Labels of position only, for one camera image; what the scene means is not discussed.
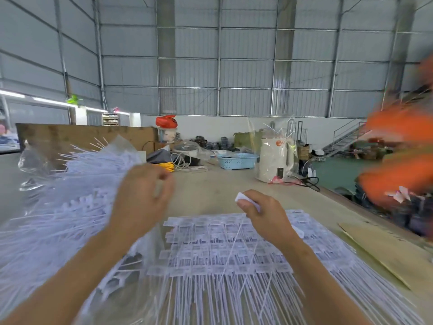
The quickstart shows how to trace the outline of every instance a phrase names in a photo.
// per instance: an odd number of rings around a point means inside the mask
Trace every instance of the blue plastic basket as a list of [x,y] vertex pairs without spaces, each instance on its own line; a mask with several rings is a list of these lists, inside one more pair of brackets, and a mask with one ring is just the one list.
[[257,155],[239,153],[231,156],[218,155],[219,166],[226,170],[253,169]]

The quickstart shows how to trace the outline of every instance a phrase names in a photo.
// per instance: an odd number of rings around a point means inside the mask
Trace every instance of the hand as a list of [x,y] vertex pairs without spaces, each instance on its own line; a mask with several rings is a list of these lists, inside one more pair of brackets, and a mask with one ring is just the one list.
[[[155,197],[157,180],[163,180]],[[174,191],[173,175],[154,164],[136,165],[123,178],[106,230],[111,237],[132,245],[164,218]]]
[[256,190],[247,190],[243,194],[260,205],[260,213],[256,207],[247,200],[240,199],[236,203],[251,219],[254,229],[265,240],[280,248],[284,242],[298,237],[292,228],[287,214],[275,198],[262,194]]

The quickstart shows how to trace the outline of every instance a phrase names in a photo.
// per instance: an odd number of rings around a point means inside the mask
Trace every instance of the forearm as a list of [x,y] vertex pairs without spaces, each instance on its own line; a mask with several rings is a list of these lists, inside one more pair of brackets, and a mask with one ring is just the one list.
[[70,325],[84,301],[127,249],[127,244],[114,244],[110,235],[101,231],[1,325]]
[[293,268],[314,324],[371,324],[303,240],[297,236],[289,238],[278,248]]

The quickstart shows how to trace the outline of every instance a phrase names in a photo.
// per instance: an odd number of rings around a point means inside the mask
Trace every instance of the left hand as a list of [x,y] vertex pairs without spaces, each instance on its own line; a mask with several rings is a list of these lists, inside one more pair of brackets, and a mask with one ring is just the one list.
[[[155,197],[157,180],[163,180]],[[136,165],[128,171],[117,190],[106,231],[111,238],[132,245],[164,218],[175,183],[173,175],[154,164]]]

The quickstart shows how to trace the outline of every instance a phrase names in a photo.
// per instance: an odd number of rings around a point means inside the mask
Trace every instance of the staircase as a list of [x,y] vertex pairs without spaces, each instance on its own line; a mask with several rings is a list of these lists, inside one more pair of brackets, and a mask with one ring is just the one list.
[[357,122],[356,119],[339,127],[334,131],[332,143],[323,148],[326,157],[331,157],[338,152],[344,151],[367,132],[365,130],[365,122]]

